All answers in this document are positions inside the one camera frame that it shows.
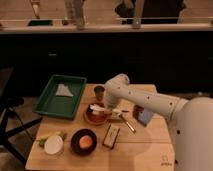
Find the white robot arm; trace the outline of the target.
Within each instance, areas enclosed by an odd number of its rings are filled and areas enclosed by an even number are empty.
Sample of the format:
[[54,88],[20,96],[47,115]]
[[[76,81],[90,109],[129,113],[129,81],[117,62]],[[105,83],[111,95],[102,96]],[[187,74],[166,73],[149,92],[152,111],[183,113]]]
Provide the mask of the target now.
[[177,121],[174,171],[213,171],[213,98],[143,91],[118,74],[105,83],[104,105],[112,110],[121,99]]

